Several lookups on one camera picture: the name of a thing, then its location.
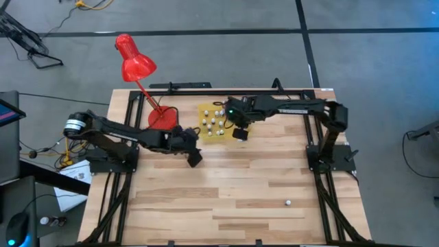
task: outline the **metal bracket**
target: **metal bracket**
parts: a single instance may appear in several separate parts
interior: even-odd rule
[[[319,146],[307,146],[308,166],[311,171],[318,170],[321,174],[328,172],[329,169],[333,171],[355,171],[355,162],[353,154],[349,145],[335,145],[334,146],[334,163],[331,166],[322,163],[318,158]]]
[[[256,247],[262,247],[262,239],[256,239]]]
[[[90,162],[90,172],[96,174],[99,172],[115,173],[132,173],[137,170],[137,161],[139,159],[139,148],[132,148],[126,161],[115,161],[108,157],[108,154],[100,148],[90,150],[86,160]]]

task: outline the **red desk lamp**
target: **red desk lamp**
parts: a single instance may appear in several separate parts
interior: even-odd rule
[[[157,65],[151,58],[141,54],[132,37],[121,34],[116,38],[116,48],[122,55],[122,78],[126,82],[136,82],[147,101],[154,109],[148,117],[149,128],[170,130],[177,125],[175,108],[160,106],[156,100],[142,87],[139,80],[151,75]]]

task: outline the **lamp shade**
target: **lamp shade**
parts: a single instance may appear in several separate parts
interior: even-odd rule
[[[126,82],[136,82],[151,75],[157,65],[151,58],[141,54],[132,37],[121,34],[116,38],[116,48],[122,55],[122,78]]]

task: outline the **lamp base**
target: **lamp base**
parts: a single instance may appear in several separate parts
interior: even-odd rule
[[[171,130],[177,125],[177,112],[168,106],[159,106],[160,111],[154,109],[148,116],[149,128],[157,130]]]

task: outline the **computer monitor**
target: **computer monitor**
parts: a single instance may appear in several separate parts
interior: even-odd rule
[[[0,127],[26,117],[26,113],[0,99]]]

